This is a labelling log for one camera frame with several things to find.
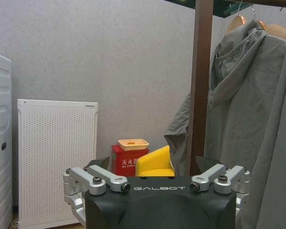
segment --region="wooden hanger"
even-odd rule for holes
[[[251,10],[254,12],[254,20],[256,20],[256,11],[253,8],[253,4],[251,4]],[[263,29],[263,30],[267,30],[268,29],[268,25],[262,21],[262,20],[256,20],[256,22],[259,24],[259,26]]]
[[[244,16],[239,15],[240,6],[241,6],[242,2],[243,2],[243,0],[241,0],[240,4],[238,6],[237,16],[229,24],[228,29],[226,31],[226,34],[235,30],[237,27],[246,24],[246,22],[247,22],[246,18]]]

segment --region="white air purifier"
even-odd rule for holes
[[[11,60],[0,56],[0,229],[11,220]]]
[[[18,100],[19,228],[77,223],[64,202],[64,171],[96,159],[98,103]]]

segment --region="white cabinet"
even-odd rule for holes
[[[0,56],[0,229],[12,220],[11,60]]]

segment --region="perforated panel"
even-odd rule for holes
[[[73,218],[62,175],[96,158],[97,103],[73,104],[18,101],[21,227]]]

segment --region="clothes rack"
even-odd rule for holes
[[[243,2],[286,7],[286,0],[244,0]],[[204,155],[213,5],[214,0],[196,1],[191,82],[191,108],[186,155],[186,172],[191,176],[200,174],[200,170],[195,159],[196,156]]]

